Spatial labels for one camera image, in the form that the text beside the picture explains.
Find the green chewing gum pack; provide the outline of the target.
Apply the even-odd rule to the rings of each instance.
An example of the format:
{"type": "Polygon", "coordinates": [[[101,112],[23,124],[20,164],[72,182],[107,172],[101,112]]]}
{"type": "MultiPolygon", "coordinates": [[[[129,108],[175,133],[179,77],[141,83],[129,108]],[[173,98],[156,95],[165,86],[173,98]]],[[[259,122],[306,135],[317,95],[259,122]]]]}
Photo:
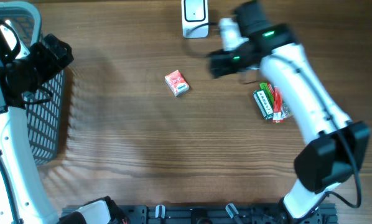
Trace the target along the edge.
{"type": "Polygon", "coordinates": [[[263,118],[265,120],[272,119],[274,112],[273,108],[269,102],[269,99],[267,98],[264,90],[256,90],[253,93],[253,97],[263,115],[263,118]]]}

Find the green snack bag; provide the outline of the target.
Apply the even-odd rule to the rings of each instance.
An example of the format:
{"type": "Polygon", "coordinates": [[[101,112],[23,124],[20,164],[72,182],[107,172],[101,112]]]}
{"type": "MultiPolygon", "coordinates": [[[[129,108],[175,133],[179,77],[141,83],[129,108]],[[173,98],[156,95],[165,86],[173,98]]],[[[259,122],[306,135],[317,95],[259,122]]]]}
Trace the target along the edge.
{"type": "MultiPolygon", "coordinates": [[[[267,98],[269,99],[269,102],[273,108],[274,103],[274,86],[272,86],[270,83],[263,82],[259,84],[260,88],[264,90],[267,98]]],[[[286,119],[292,116],[291,109],[288,107],[288,104],[285,102],[285,99],[282,97],[282,122],[286,119]]]]}

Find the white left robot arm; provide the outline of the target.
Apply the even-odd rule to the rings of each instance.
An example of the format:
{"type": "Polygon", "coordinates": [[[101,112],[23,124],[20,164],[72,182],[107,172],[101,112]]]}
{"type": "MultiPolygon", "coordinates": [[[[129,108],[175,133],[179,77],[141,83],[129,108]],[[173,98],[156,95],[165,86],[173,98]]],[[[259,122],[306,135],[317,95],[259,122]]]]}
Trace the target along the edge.
{"type": "Polygon", "coordinates": [[[0,223],[127,223],[109,196],[90,201],[59,217],[42,185],[30,149],[25,92],[46,92],[35,103],[48,103],[53,93],[44,85],[73,61],[72,48],[49,34],[20,58],[21,41],[10,47],[0,20],[0,223]]]}

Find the red drink mix sachet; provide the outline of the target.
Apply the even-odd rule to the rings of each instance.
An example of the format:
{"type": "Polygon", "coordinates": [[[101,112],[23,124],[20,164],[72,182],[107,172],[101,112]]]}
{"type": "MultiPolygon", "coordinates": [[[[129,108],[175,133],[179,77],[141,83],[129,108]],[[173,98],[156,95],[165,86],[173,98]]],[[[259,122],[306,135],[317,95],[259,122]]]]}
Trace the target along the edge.
{"type": "Polygon", "coordinates": [[[282,122],[282,96],[280,89],[275,86],[274,87],[274,103],[273,103],[273,121],[275,123],[281,123],[282,122]]]}

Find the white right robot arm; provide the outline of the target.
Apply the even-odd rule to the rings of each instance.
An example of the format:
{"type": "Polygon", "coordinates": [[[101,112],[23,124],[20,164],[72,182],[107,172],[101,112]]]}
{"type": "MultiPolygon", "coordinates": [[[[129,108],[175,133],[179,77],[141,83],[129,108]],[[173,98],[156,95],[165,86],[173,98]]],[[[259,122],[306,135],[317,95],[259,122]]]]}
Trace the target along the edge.
{"type": "Polygon", "coordinates": [[[279,204],[288,223],[312,218],[320,204],[350,177],[361,190],[359,173],[370,139],[362,121],[353,122],[332,100],[287,24],[271,24],[257,1],[218,23],[221,50],[210,54],[216,78],[256,67],[277,87],[305,141],[294,160],[297,180],[279,204]]]}

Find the red small box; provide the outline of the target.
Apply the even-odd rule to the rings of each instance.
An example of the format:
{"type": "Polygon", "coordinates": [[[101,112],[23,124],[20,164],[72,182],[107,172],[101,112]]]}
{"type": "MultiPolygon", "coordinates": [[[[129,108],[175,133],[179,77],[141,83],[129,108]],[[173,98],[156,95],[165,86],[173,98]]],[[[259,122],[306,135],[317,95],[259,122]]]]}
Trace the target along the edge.
{"type": "Polygon", "coordinates": [[[164,80],[175,96],[185,93],[190,88],[189,84],[178,70],[166,75],[164,80]]]}

